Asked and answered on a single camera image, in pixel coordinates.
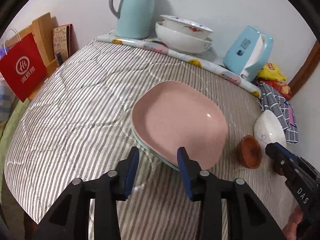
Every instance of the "small white bowl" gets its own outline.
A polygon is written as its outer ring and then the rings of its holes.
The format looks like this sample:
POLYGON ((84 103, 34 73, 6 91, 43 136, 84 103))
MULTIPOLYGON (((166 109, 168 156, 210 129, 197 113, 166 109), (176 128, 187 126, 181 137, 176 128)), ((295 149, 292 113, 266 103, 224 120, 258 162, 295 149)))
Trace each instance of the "small white bowl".
POLYGON ((164 27, 202 40, 205 40, 211 33, 213 33, 213 30, 208 27, 184 18, 170 15, 160 15, 160 17, 162 18, 164 27))
POLYGON ((166 28, 161 22, 156 23, 156 34, 168 48, 180 52, 202 53, 208 50, 212 44, 212 40, 210 38, 201 40, 166 28))
POLYGON ((281 123, 276 115, 266 110, 259 116, 253 128, 254 137, 257 139, 260 147, 265 151, 268 143, 278 142, 284 148, 286 147, 285 134, 281 123))

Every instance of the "snack bag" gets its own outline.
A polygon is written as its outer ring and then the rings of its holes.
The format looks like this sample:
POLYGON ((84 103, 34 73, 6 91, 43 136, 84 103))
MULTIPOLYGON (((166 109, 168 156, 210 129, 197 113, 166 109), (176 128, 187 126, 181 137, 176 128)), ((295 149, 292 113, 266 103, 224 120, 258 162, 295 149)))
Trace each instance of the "snack bag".
POLYGON ((284 96, 285 99, 291 99, 291 90, 290 87, 281 81, 274 81, 274 80, 262 80, 269 86, 272 86, 275 90, 277 90, 281 95, 284 96))
POLYGON ((276 64, 266 63, 263 69, 258 72, 257 78, 274 80, 274 81, 287 81, 286 76, 282 73, 281 68, 276 64))

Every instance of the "teal plate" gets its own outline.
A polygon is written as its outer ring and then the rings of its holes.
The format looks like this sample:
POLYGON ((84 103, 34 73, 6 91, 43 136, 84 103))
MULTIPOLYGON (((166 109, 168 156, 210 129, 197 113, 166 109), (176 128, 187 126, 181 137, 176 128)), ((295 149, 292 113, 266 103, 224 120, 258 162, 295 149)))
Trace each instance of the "teal plate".
POLYGON ((137 142, 143 147, 145 148, 148 152, 151 152, 154 156, 156 156, 157 158, 159 158, 163 163, 167 164, 169 167, 175 169, 176 171, 179 171, 179 168, 175 165, 173 165, 172 163, 168 162, 167 160, 165 160, 164 158, 162 158, 160 155, 158 155, 156 152, 154 152, 153 150, 151 150, 148 146, 146 146, 141 139, 136 135, 136 133, 134 132, 134 126, 131 125, 131 130, 132 130, 132 134, 134 135, 135 139, 137 140, 137 142))

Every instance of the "striped bedsheet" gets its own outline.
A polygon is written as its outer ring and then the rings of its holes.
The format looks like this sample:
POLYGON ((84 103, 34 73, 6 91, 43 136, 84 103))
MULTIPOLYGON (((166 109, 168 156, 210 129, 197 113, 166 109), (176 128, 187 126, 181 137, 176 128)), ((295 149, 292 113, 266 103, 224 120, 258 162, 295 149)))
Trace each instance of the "striped bedsheet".
MULTIPOLYGON (((223 179, 245 179, 277 223, 287 223, 293 198, 284 178, 272 172, 268 157, 263 156, 256 170, 243 168, 236 160, 236 146, 252 134, 260 115, 255 96, 181 60, 96 40, 45 83, 21 119, 8 151, 6 182, 36 223, 73 178, 98 178, 137 146, 140 162, 133 192, 117 204, 122 239, 195 238, 199 203, 185 195, 179 172, 142 148, 130 128, 134 103, 164 80, 184 82, 220 107, 229 133, 222 157, 211 171, 223 179)), ((225 202, 222 221, 223 239, 227 239, 225 202)))

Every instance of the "brown clay cup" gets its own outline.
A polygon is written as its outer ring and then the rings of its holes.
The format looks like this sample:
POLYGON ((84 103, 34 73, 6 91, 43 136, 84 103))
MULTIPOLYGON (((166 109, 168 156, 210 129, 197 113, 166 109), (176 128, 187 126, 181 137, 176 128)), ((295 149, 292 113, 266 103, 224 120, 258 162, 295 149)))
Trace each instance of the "brown clay cup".
POLYGON ((259 167, 262 152, 259 143, 252 135, 245 136, 239 143, 237 159, 245 168, 256 169, 259 167))

